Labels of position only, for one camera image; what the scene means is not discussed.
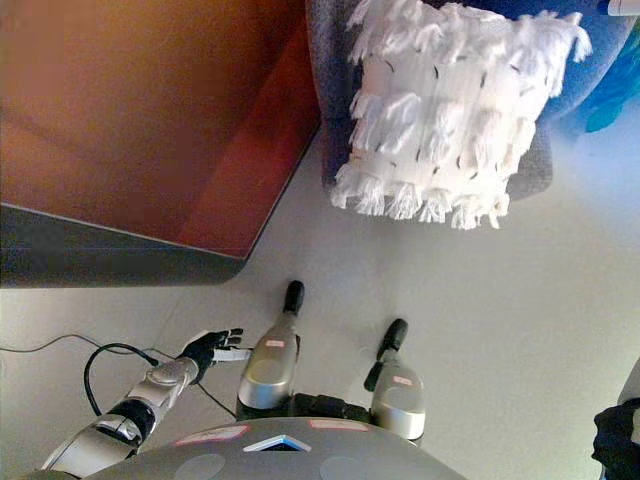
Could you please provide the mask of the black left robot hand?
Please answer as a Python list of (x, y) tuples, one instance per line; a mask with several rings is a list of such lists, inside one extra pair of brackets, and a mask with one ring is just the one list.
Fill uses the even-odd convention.
[(243, 329), (233, 328), (221, 331), (204, 331), (194, 337), (178, 355), (191, 360), (197, 373), (190, 385), (199, 383), (206, 371), (217, 363), (248, 360), (251, 348), (241, 348)]

